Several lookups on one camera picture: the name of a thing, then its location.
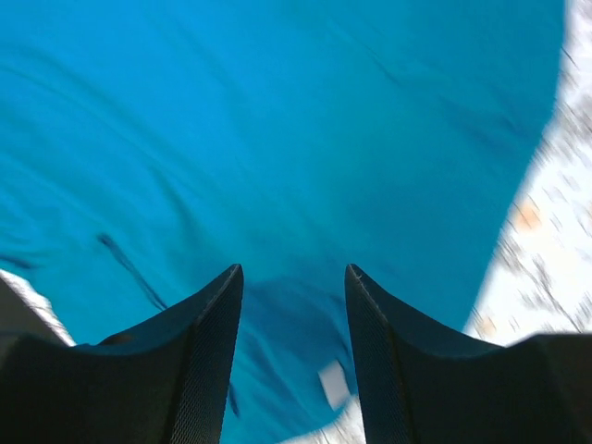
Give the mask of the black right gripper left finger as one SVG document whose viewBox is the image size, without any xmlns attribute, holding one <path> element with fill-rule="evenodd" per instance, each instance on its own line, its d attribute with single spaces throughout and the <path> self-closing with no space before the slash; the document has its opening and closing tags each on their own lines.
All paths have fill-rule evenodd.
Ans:
<svg viewBox="0 0 592 444">
<path fill-rule="evenodd" d="M 5 443 L 217 443 L 241 315 L 233 265 L 96 345 L 69 346 L 1 287 Z"/>
</svg>

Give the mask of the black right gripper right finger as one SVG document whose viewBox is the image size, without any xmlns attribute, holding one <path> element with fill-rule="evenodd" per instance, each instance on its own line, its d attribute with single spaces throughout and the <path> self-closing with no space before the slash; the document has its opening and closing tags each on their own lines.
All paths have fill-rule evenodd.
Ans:
<svg viewBox="0 0 592 444">
<path fill-rule="evenodd" d="M 503 347 L 447 327 L 345 271 L 369 443 L 587 443 L 591 338 L 536 334 Z"/>
</svg>

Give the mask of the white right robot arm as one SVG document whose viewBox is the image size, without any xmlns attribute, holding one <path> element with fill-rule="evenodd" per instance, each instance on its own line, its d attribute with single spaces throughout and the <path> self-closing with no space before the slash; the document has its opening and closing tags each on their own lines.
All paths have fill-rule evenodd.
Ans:
<svg viewBox="0 0 592 444">
<path fill-rule="evenodd" d="M 70 347 L 1 288 L 5 443 L 217 443 L 243 274 L 233 265 L 164 312 Z M 345 272 L 370 443 L 587 443 L 591 338 L 537 335 L 503 348 L 445 327 Z"/>
</svg>

